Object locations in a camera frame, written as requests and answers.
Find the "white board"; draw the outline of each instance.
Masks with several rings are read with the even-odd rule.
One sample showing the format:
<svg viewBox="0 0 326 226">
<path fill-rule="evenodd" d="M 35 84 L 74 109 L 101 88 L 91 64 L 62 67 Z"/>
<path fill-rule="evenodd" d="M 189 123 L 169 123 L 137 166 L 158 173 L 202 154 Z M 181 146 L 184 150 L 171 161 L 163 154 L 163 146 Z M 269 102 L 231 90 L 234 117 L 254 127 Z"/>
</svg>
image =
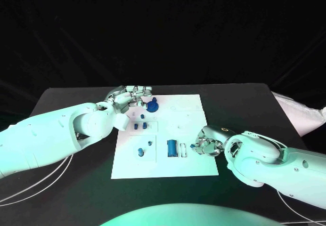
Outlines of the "white board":
<svg viewBox="0 0 326 226">
<path fill-rule="evenodd" d="M 159 110 L 148 112 L 142 107 L 127 111 L 130 123 L 119 131 L 114 155 L 113 179 L 217 176 L 215 158 L 199 155 L 191 149 L 198 133 L 207 126 L 199 95 L 158 95 Z M 153 97 L 143 97 L 150 102 Z M 178 157 L 168 157 L 168 140 L 176 140 Z M 182 157 L 181 144 L 187 144 Z"/>
</svg>

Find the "white fabric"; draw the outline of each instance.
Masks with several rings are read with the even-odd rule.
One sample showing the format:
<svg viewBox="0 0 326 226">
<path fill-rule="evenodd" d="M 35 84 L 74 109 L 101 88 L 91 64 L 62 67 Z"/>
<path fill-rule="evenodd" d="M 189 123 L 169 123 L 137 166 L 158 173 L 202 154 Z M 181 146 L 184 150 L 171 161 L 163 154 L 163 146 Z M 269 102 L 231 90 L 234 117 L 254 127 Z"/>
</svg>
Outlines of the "white fabric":
<svg viewBox="0 0 326 226">
<path fill-rule="evenodd" d="M 306 105 L 300 104 L 282 94 L 275 92 L 273 94 L 299 135 L 306 135 L 325 124 L 326 107 L 322 110 L 316 110 L 313 108 L 309 108 Z"/>
</svg>

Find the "black table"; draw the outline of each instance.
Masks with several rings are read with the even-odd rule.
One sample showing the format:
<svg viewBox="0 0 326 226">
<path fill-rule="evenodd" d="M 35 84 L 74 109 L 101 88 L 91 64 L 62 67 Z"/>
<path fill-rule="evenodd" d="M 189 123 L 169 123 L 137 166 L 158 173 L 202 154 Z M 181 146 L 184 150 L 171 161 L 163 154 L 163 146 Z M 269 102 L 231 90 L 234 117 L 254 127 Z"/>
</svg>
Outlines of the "black table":
<svg viewBox="0 0 326 226">
<path fill-rule="evenodd" d="M 97 103 L 112 89 L 48 89 L 32 116 L 87 102 Z M 153 94 L 201 94 L 210 125 L 253 131 L 287 146 L 306 148 L 267 85 L 155 86 Z M 2 207 L 0 225 L 100 225 L 136 209 L 166 203 L 220 205 L 253 212 L 279 222 L 305 220 L 289 210 L 269 185 L 254 188 L 237 179 L 227 169 L 224 155 L 215 158 L 220 176 L 113 180 L 116 144 L 117 129 L 103 141 L 75 154 L 62 178 L 49 189 L 22 203 Z M 31 186 L 58 165 L 55 163 L 3 178 L 0 196 L 8 197 Z M 61 172 L 12 201 L 44 189 Z M 305 216 L 313 220 L 326 219 L 326 210 L 289 197 L 285 199 Z"/>
</svg>

